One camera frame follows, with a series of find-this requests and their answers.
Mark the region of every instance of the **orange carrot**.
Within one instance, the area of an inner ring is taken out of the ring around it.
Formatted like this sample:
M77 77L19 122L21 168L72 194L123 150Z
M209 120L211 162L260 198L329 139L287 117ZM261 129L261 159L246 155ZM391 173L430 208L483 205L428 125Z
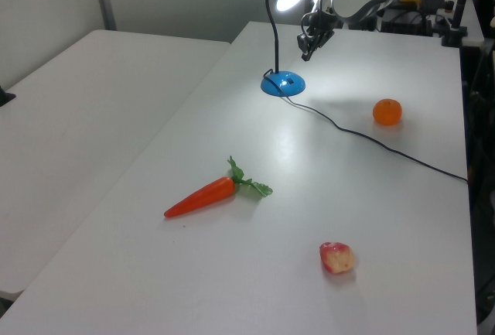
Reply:
M165 212L165 217L176 217L190 211L208 206L211 203L229 197L235 191L234 181L225 176L197 190L177 205L172 206Z
M197 190L178 204L170 207L165 212L165 217L176 217L190 211L210 205L211 203L223 200L235 191L235 184L246 184L255 188L262 197L266 197L273 191L269 186L261 183L253 182L252 179L243 180L244 172L239 169L232 159L232 156L227 160L232 168L232 177L223 177Z

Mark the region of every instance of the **lamp neck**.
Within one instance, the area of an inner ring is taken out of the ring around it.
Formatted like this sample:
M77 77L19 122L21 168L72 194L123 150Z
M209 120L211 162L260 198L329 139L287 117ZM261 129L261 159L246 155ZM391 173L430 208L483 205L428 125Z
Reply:
M270 19L271 27L273 28L273 33L275 35L275 73L278 73L278 32L275 21L273 20L273 16L271 15L270 0L265 0L265 5L266 11L268 13L268 18Z

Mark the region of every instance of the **lamp base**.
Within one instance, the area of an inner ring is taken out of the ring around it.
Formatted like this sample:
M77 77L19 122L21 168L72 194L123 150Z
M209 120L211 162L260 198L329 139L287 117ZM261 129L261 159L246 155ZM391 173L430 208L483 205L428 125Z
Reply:
M293 72L281 70L263 78L261 89L274 97L291 97L302 93L306 88L304 79Z

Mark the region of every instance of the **power cord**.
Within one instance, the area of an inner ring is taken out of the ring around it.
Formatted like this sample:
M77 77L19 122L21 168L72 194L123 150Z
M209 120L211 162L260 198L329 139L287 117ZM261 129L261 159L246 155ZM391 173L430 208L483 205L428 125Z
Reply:
M326 120L330 121L333 124L333 126L335 126L338 130L340 130L342 132L348 132L350 134L354 134L354 135L360 136L361 138L368 139L368 140L372 141L373 143L378 144L380 147L388 150L389 152L392 152L392 153L395 153L395 154L400 155L402 157L405 157L406 159L410 159L411 161L416 162L419 165L423 165L424 167L427 167L429 169L435 170L435 171L437 171L439 173L442 173L444 175L451 176L452 178L463 180L464 182L468 183L468 180L466 178L463 178L463 177L458 176L456 174L449 173L447 171L444 171L442 169L439 169L438 167L434 167L432 165L429 165L428 163L423 162L423 161L420 161L419 159L415 159L414 157L411 157L409 155L406 155L405 153L403 153L401 151L398 151L397 149L393 149L393 148L388 147L387 145L385 145L384 143L380 142L379 140L376 140L375 138L371 138L370 136L365 135L365 134L363 134L361 132L355 132L354 130L349 130L348 128L341 128L332 118L328 117L327 115L323 114L322 112L318 111L315 108L309 107L309 106L304 105L304 104L299 104L299 103L293 102L290 97L288 97L287 95L285 95L284 91L275 82L273 82L270 78L267 77L267 75L269 73L273 73L273 70L266 71L265 74L263 75L263 78L266 79L266 80L268 80L271 84L273 84L277 88L277 90L280 92L280 94L281 94L281 97L280 98L281 99L286 99L287 102L290 103L293 107L300 108L300 109L307 109L307 110L313 111L316 114L318 114L318 115L322 116L323 118L325 118Z

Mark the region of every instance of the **black cable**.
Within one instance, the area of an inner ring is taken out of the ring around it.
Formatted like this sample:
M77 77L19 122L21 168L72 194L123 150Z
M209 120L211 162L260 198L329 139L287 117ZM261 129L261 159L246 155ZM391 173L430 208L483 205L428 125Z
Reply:
M302 16L301 18L301 30L302 30L302 34L309 38L309 39L312 39L314 38L314 36L310 36L308 33L306 33L306 30L304 29L304 19L306 18L306 16L311 16L311 15L316 15L318 14L318 12L307 12L305 15Z
M439 169L439 168L437 168L437 167L431 166L431 165L429 165L429 164L428 164L428 163L426 163L426 162L420 161L419 159L415 159L414 157L411 157L411 156L409 156L409 155L406 155L405 153L403 153L403 152L401 152L401 151L398 151L397 149L393 149L393 148L390 148L390 147L386 146L384 143L382 143L382 142L380 142L380 141L376 140L375 138L371 138L370 136L365 135L365 134L360 133L360 132L355 132L354 130L349 130L348 128L341 128L338 124L336 124L336 123L335 123L335 121L334 121L332 118L330 118L330 117L328 117L327 115L323 114L322 112L320 112L320 111L316 110L315 108L308 107L307 105L304 105L304 104L294 103L294 102L291 100L291 98L290 98L290 97L288 97L287 95L285 95L284 91L283 91L280 87L278 87L278 85L277 85L275 82L273 82L270 78L268 78L268 77L267 77L267 74L268 74L268 72L269 72L269 71L267 71L267 72L263 75L263 78L264 78L264 79L266 79L266 80L268 80L268 81L270 81L270 83L271 83L271 84L273 84L273 85L277 88L277 90L278 90L278 91L279 91L279 92L283 95L281 98L285 98L285 99L287 99L287 100L288 100L288 102L289 102L292 106L297 107L297 108L305 108L305 109L309 109L310 111L313 111L313 112L317 113L318 115L320 115L320 116L322 116L322 117L326 118L326 119L327 119L328 121L330 121L330 122L331 122L331 123L332 123L332 124L333 124L333 125L337 128L337 129L339 129L339 130L340 130L340 131L342 131L342 132L348 132L348 133L350 133L350 134L355 134L355 135L357 135L357 136L360 136L361 138L368 139L368 140L372 141L373 143L378 144L380 147L385 148L385 149L386 149L386 150L388 150L389 152L392 152L392 153L395 153L395 154L397 154L397 155L403 156L403 157L405 157L406 159L410 159L411 161L414 161L414 162L418 163L419 165L423 165L423 166L425 166L425 167L428 167L429 169L435 170L435 171L437 171L437 172L439 172L439 173L442 173L442 174L444 174L444 175L447 175L447 176L451 176L452 178L456 178L456 179L459 179L459 180L463 180L463 181L465 181L466 183L468 183L468 180L467 180L466 178L463 178L463 177L458 176L458 175L456 175L456 174L449 173L449 172L444 171L444 170L442 170L442 169Z

